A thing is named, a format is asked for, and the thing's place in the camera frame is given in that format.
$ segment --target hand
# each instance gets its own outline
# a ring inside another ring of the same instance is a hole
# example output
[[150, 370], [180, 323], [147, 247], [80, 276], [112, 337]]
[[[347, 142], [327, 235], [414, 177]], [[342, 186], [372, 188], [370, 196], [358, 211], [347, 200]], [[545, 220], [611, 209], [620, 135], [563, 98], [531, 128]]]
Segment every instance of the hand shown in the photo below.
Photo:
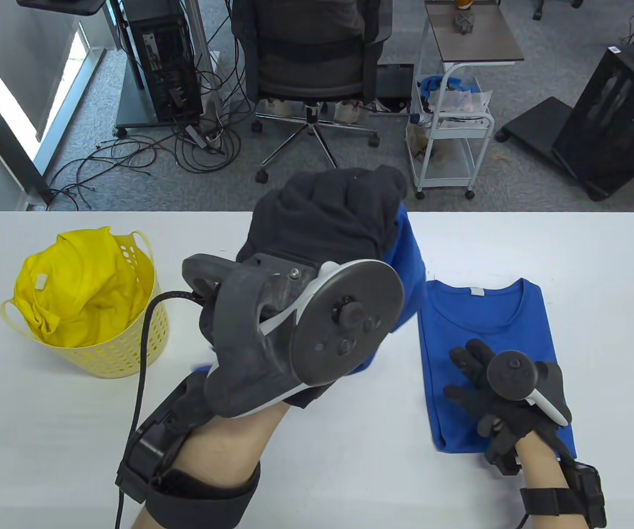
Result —
[[446, 386], [443, 393], [477, 421], [479, 434], [496, 436], [506, 426], [515, 438], [513, 444], [533, 430], [545, 440], [556, 437], [556, 423], [538, 406], [531, 406], [527, 401], [508, 401], [493, 391], [488, 383], [487, 369], [495, 353], [488, 345], [474, 339], [466, 343], [465, 349], [452, 349], [449, 357], [473, 383], [474, 389]]

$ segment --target black computer case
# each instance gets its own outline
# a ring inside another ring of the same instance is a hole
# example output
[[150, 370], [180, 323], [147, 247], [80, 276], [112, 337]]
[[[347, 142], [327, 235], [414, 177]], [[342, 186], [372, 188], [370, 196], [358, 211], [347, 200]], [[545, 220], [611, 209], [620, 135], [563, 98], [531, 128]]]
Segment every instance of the black computer case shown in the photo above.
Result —
[[552, 151], [598, 198], [634, 177], [634, 45], [608, 48]]
[[158, 121], [196, 120], [202, 98], [180, 0], [123, 0], [123, 8]]

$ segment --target yellow laundry basket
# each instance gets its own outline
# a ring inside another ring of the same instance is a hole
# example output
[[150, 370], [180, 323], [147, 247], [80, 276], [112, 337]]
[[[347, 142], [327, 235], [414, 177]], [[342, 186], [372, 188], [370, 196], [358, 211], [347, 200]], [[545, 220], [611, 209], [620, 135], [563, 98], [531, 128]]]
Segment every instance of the yellow laundry basket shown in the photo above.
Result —
[[[138, 235], [148, 249], [148, 255], [145, 254], [136, 244], [135, 235]], [[145, 311], [148, 309], [150, 300], [160, 293], [160, 285], [158, 285], [158, 275], [153, 264], [153, 250], [150, 247], [148, 238], [141, 234], [140, 231], [134, 231], [132, 234], [124, 236], [114, 236], [123, 256], [127, 257], [128, 262], [136, 270], [139, 278], [143, 278], [145, 283], [153, 281], [153, 293], [148, 297], [145, 307], [138, 317], [133, 320], [125, 331], [118, 336], [107, 340], [104, 343], [98, 343], [88, 347], [55, 347], [47, 343], [40, 342], [30, 330], [23, 330], [10, 320], [7, 314], [7, 306], [12, 305], [12, 300], [7, 300], [1, 305], [1, 316], [5, 322], [19, 333], [41, 343], [48, 349], [55, 351], [58, 355], [69, 360], [74, 365], [83, 370], [101, 378], [121, 378], [133, 375], [140, 370], [140, 333], [143, 329], [143, 318]], [[153, 363], [160, 353], [165, 349], [169, 334], [169, 321], [167, 319], [167, 311], [163, 305], [158, 305], [153, 310], [153, 319], [150, 325], [150, 334], [148, 335], [148, 365]]]

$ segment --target chair base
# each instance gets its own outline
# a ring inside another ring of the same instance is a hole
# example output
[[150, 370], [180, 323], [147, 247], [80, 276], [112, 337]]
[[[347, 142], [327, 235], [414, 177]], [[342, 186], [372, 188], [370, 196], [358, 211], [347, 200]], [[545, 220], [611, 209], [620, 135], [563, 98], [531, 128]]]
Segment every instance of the chair base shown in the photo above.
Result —
[[[318, 118], [319, 112], [312, 111], [311, 108], [307, 108], [307, 117], [306, 118], [297, 118], [297, 117], [286, 117], [286, 116], [275, 116], [274, 114], [264, 114], [261, 112], [256, 112], [257, 119], [269, 119], [272, 121], [282, 121], [283, 123], [296, 123], [300, 125], [300, 128], [297, 129], [292, 135], [287, 138], [283, 143], [275, 149], [271, 153], [269, 157], [267, 157], [264, 161], [261, 162], [261, 167], [259, 167], [258, 172], [256, 173], [256, 181], [259, 183], [267, 182], [267, 172], [265, 171], [266, 167], [272, 163], [275, 157], [289, 144], [291, 144], [297, 137], [304, 131], [307, 131], [307, 134], [310, 136], [314, 136], [317, 138], [319, 145], [322, 146], [322, 150], [329, 158], [329, 163], [331, 163], [332, 167], [339, 167], [339, 162], [337, 162], [334, 153], [329, 148], [326, 139], [322, 135], [321, 127], [329, 127], [329, 128], [340, 128], [345, 131], [355, 131], [361, 133], [369, 134], [368, 144], [372, 147], [377, 147], [380, 143], [380, 138], [378, 137], [378, 131], [374, 128], [367, 128], [360, 125], [350, 125], [348, 123], [337, 123], [337, 121], [327, 121], [325, 119]], [[251, 130], [254, 132], [260, 132], [262, 130], [261, 122], [256, 121], [251, 126]]]

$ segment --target black wrist device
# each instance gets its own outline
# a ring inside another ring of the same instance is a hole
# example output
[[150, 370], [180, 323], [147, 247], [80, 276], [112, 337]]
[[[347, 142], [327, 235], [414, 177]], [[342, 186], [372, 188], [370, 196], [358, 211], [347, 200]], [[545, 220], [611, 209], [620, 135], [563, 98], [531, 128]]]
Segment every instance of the black wrist device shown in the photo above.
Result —
[[527, 516], [581, 514], [591, 529], [606, 527], [601, 477], [591, 465], [562, 461], [568, 489], [521, 489]]
[[150, 485], [165, 473], [187, 436], [214, 418], [204, 398], [206, 373], [191, 373], [128, 439], [116, 486], [143, 503]]

